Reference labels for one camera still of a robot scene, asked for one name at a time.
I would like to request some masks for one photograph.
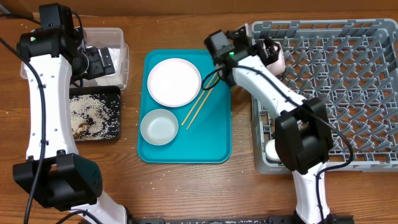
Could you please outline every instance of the chopstick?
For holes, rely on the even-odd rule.
[[[191,126],[193,120],[197,117],[197,115],[198,115],[198,113],[199,113],[201,107],[205,104],[207,98],[209,97],[209,95],[210,95],[210,93],[213,91],[213,89],[214,89],[214,88],[212,88],[211,90],[209,90],[209,92],[207,93],[205,99],[204,99],[204,100],[202,101],[202,103],[200,104],[200,106],[199,106],[197,112],[195,113],[195,115],[193,115],[193,118],[192,118],[191,122],[189,122],[189,124],[188,124],[187,130],[188,130],[188,128]]]
[[[212,83],[213,79],[217,76],[217,73],[215,73],[213,75],[213,77],[210,79],[210,81],[207,83],[206,88],[208,88],[210,86],[210,84]],[[187,119],[189,118],[189,116],[191,116],[191,113],[193,111],[193,109],[195,109],[195,107],[197,106],[197,104],[199,103],[199,100],[202,98],[203,94],[205,94],[206,91],[202,91],[199,98],[197,99],[197,101],[195,102],[195,104],[192,106],[191,110],[189,111],[189,113],[187,114],[187,116],[185,117],[184,121],[182,121],[181,126],[184,126],[185,122],[187,122]]]

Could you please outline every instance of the black tray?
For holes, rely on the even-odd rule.
[[[119,121],[119,127],[109,128],[107,134],[112,135],[113,137],[111,138],[94,139],[94,140],[77,140],[76,142],[118,140],[121,136],[121,94],[119,87],[93,86],[93,87],[81,87],[81,88],[69,89],[69,99],[72,99],[74,96],[95,95],[95,94],[99,94],[100,95],[99,100],[104,100],[106,107],[114,111],[114,113],[109,117],[108,121],[116,119],[116,121]]]

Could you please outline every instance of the transparent bin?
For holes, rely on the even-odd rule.
[[[121,90],[127,87],[129,76],[129,46],[124,42],[123,30],[120,28],[84,28],[86,32],[86,46],[109,48],[115,73],[83,80],[84,86],[109,86],[116,85]],[[27,78],[24,64],[21,66],[21,77]]]

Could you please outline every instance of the plastic grid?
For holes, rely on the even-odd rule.
[[[264,21],[252,26],[254,41],[271,37],[282,44],[283,82],[307,98],[323,100],[329,122],[351,141],[354,162],[348,170],[398,171],[397,28],[390,19]],[[256,168],[286,173],[282,164],[266,160],[272,120],[256,99],[252,102]],[[332,135],[329,166],[349,158],[345,143]]]

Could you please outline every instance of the white plate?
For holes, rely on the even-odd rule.
[[[141,121],[142,137],[155,146],[169,143],[177,135],[177,131],[177,118],[168,110],[153,110],[147,113]]]
[[[147,83],[149,94],[156,102],[178,107],[195,99],[200,91],[201,76],[191,62],[170,58],[150,71]]]

